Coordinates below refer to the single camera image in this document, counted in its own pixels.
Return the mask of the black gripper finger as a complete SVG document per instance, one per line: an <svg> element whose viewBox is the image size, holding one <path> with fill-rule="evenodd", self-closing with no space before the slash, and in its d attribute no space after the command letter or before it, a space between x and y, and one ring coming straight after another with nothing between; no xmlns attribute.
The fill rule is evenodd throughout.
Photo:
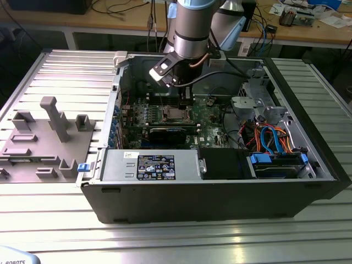
<svg viewBox="0 0 352 264"><path fill-rule="evenodd" d="M178 108L186 109L187 106L193 105L193 92L192 87L179 87L178 88Z"/></svg>

